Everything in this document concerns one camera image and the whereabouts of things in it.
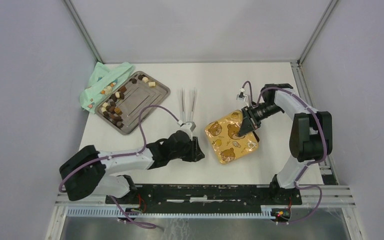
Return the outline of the silver box lid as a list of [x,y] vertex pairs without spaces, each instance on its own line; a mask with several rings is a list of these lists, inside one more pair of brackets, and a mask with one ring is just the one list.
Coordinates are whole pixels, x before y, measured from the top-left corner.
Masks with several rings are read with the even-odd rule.
[[235,110],[205,128],[206,136],[221,164],[228,164],[259,148],[259,138],[255,133],[238,135],[242,120],[242,112]]

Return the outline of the steel serving tongs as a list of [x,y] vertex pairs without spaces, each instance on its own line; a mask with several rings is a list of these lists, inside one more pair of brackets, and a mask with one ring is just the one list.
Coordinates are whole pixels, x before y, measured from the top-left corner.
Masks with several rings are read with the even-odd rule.
[[192,122],[194,120],[195,108],[197,102],[197,89],[189,92],[185,89],[180,90],[180,113],[183,122]]

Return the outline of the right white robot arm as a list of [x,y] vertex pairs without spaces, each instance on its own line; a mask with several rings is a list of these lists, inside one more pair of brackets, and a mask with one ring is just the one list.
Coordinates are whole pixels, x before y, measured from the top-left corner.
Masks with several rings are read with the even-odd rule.
[[257,102],[249,101],[241,109],[242,122],[238,136],[243,137],[260,128],[264,119],[282,112],[292,120],[289,138],[291,156],[275,175],[275,187],[269,189],[269,199],[281,204],[289,197],[287,189],[298,187],[309,166],[326,159],[332,151],[332,116],[327,111],[311,107],[296,94],[288,83],[266,84]]

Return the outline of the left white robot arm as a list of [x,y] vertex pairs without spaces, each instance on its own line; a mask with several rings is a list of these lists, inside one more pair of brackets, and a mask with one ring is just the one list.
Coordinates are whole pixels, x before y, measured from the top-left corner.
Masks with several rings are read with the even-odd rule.
[[146,144],[143,151],[105,152],[87,145],[59,168],[61,191],[72,202],[90,195],[106,195],[130,204],[137,191],[132,178],[124,172],[161,168],[172,160],[194,163],[204,157],[198,138],[182,130]]

